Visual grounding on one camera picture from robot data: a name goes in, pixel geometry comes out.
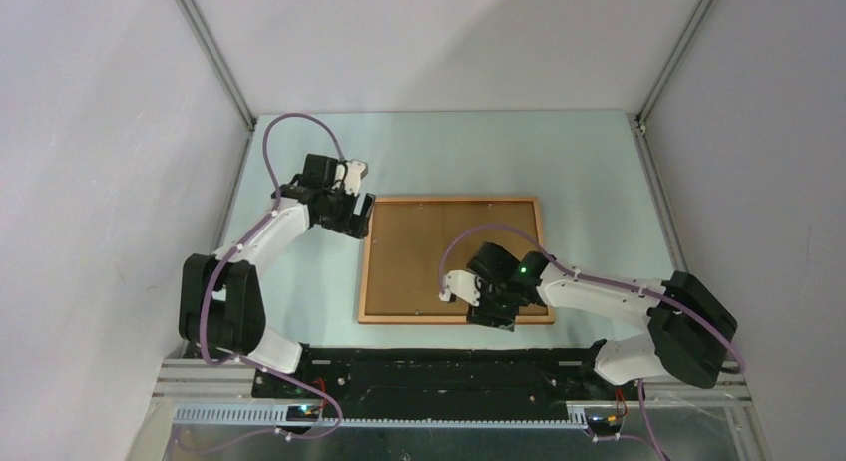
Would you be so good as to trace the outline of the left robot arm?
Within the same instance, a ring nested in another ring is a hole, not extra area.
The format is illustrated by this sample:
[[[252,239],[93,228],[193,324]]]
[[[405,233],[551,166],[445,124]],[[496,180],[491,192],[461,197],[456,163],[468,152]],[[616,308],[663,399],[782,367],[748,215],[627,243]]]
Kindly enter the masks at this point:
[[[268,326],[260,277],[311,228],[366,238],[375,203],[374,195],[360,190],[367,174],[362,161],[309,154],[302,171],[275,188],[267,210],[241,239],[212,254],[189,256],[183,265],[180,337],[278,371],[276,383],[291,397],[310,393],[315,371],[300,361],[301,343]]]

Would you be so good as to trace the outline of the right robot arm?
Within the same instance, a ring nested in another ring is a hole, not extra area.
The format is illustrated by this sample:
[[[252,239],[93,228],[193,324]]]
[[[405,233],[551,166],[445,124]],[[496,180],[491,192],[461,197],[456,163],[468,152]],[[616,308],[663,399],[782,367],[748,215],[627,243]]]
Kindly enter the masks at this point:
[[[440,298],[468,305],[470,324],[512,332],[523,307],[573,309],[637,329],[624,340],[595,342],[580,373],[584,392],[605,399],[639,379],[671,376],[687,385],[715,386],[738,324],[694,275],[668,280],[617,279],[566,267],[544,251],[517,259],[485,242],[465,269],[442,275]]]

